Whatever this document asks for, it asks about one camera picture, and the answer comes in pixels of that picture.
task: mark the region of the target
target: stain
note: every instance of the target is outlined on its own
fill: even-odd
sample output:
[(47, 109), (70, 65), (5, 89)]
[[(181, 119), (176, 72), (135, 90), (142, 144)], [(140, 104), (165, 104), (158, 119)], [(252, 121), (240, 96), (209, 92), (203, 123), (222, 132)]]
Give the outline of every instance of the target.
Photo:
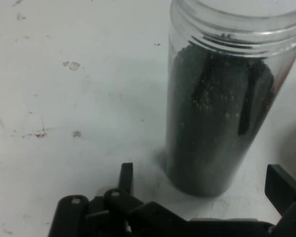
[(8, 235), (13, 234), (13, 231), (8, 231), (6, 228), (3, 228), (2, 232), (5, 233), (5, 234), (8, 234)]
[(73, 137), (81, 137), (81, 132), (80, 131), (74, 131), (73, 132)]
[(4, 123), (3, 123), (3, 119), (0, 117), (0, 126), (2, 127), (2, 128), (5, 128), (5, 125), (4, 125)]
[(15, 2), (15, 4), (12, 5), (12, 7), (14, 7), (14, 6), (20, 4), (21, 2), (23, 2), (23, 0), (17, 0), (17, 1)]
[(18, 13), (18, 14), (16, 14), (16, 19), (17, 19), (18, 21), (21, 21), (21, 20), (25, 20), (25, 19), (26, 19), (26, 17), (25, 17), (25, 16), (23, 16), (23, 14), (22, 14), (22, 13)]
[(32, 216), (30, 216), (29, 214), (24, 214), (22, 215), (23, 220), (31, 220)]
[(69, 69), (70, 69), (70, 70), (73, 70), (73, 71), (78, 70), (79, 67), (80, 67), (80, 64), (79, 64), (79, 63), (76, 63), (76, 62), (71, 62), (71, 63), (69, 64)]

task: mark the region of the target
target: clear plastic jar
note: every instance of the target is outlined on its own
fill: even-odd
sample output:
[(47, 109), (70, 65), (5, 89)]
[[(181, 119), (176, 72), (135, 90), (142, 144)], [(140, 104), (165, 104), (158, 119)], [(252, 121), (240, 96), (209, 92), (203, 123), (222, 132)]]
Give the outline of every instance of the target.
[(279, 1), (172, 2), (167, 174), (189, 194), (229, 187), (296, 58), (296, 2)]

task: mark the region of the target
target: dirt spot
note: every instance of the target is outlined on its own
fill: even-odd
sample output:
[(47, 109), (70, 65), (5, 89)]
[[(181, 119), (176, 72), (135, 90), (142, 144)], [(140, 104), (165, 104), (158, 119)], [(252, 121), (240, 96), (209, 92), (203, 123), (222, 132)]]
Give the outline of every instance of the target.
[(43, 138), (47, 135), (47, 133), (39, 133), (39, 134), (34, 134), (37, 138)]
[(21, 2), (23, 2), (23, 0), (17, 0), (17, 1), (15, 2), (15, 4), (12, 5), (12, 7), (15, 7), (16, 5), (20, 4)]
[(80, 67), (80, 64), (79, 64), (79, 63), (76, 63), (76, 62), (71, 62), (71, 63), (69, 64), (69, 69), (70, 69), (70, 70), (73, 70), (73, 71), (78, 70), (79, 67)]
[(73, 132), (73, 137), (81, 137), (81, 132), (80, 131), (74, 131)]
[(33, 137), (33, 136), (37, 138), (43, 138), (47, 136), (47, 133), (46, 132), (30, 133), (30, 134), (23, 135), (22, 138)]
[(25, 19), (26, 19), (26, 17), (25, 17), (25, 16), (23, 16), (23, 14), (22, 14), (22, 13), (18, 13), (18, 14), (16, 14), (16, 19), (17, 19), (18, 21), (21, 21), (21, 20), (25, 20)]

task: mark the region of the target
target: dark powder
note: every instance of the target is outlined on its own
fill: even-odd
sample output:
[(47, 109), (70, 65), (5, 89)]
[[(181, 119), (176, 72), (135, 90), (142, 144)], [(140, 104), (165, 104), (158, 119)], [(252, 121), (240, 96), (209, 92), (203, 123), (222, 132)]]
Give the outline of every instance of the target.
[(217, 196), (229, 186), (273, 101), (263, 58), (190, 42), (174, 58), (167, 112), (167, 173), (181, 190)]

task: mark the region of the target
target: screw hole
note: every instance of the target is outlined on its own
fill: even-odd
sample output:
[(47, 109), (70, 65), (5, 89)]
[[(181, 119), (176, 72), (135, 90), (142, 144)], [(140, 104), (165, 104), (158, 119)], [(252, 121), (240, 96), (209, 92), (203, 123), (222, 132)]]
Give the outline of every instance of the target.
[(113, 192), (111, 193), (111, 196), (112, 196), (112, 197), (118, 197), (119, 195), (120, 195), (119, 191), (113, 191)]
[(79, 204), (81, 203), (81, 199), (77, 198), (77, 197), (74, 197), (72, 200), (71, 200), (71, 203), (72, 204)]

